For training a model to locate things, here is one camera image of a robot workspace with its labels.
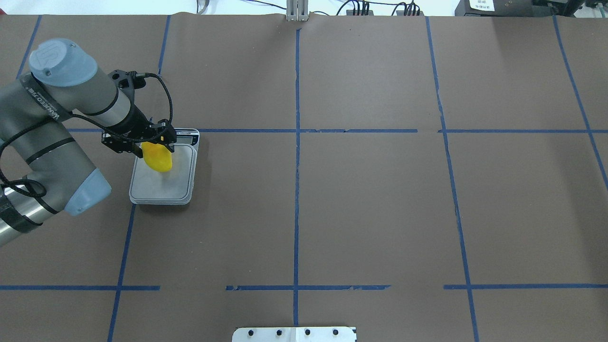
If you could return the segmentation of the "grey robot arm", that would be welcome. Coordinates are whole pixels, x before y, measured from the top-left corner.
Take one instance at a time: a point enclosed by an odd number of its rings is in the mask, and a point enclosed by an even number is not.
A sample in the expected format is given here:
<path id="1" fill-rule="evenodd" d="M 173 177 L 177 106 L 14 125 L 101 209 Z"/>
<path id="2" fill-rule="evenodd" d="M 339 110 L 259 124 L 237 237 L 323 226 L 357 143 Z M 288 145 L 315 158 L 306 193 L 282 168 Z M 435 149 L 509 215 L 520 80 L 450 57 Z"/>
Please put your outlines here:
<path id="1" fill-rule="evenodd" d="M 29 56 L 29 72 L 2 87 L 1 151 L 13 147 L 30 173 L 1 175 L 1 245 L 67 212 L 78 216 L 112 191 L 65 121 L 78 118 L 102 130 L 102 145 L 143 158 L 143 143 L 173 153 L 173 115 L 153 123 L 135 104 L 148 72 L 104 72 L 76 42 L 54 38 Z"/>

